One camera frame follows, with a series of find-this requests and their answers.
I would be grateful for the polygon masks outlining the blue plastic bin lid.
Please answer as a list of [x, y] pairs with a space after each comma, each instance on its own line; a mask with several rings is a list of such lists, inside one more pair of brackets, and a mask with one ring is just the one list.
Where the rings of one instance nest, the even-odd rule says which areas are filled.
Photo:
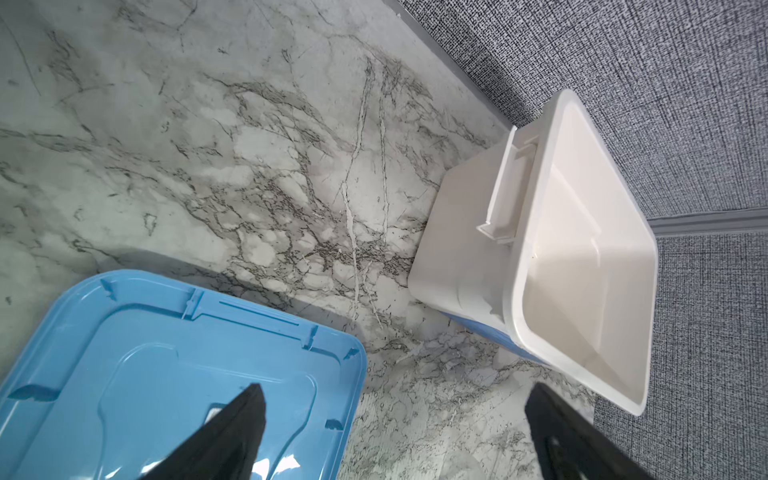
[[1, 388], [5, 479], [138, 479], [259, 385], [251, 479], [337, 476], [367, 370], [341, 331], [137, 270], [51, 306]]

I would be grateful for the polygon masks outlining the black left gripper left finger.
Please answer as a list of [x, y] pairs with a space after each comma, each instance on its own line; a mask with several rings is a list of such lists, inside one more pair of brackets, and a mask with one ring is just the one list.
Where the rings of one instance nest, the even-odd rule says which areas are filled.
[[249, 479], [266, 424], [262, 388], [251, 384], [143, 477]]

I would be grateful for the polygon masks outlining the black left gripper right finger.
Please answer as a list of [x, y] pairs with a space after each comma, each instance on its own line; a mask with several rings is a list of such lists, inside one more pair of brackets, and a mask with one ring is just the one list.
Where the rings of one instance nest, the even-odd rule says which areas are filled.
[[543, 383], [531, 390], [525, 415], [545, 479], [650, 477]]

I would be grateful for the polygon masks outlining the white plastic storage bin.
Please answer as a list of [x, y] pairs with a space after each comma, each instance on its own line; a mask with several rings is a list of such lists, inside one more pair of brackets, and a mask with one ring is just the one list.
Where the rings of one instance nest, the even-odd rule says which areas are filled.
[[413, 297], [632, 415], [650, 381], [655, 235], [577, 94], [448, 170]]

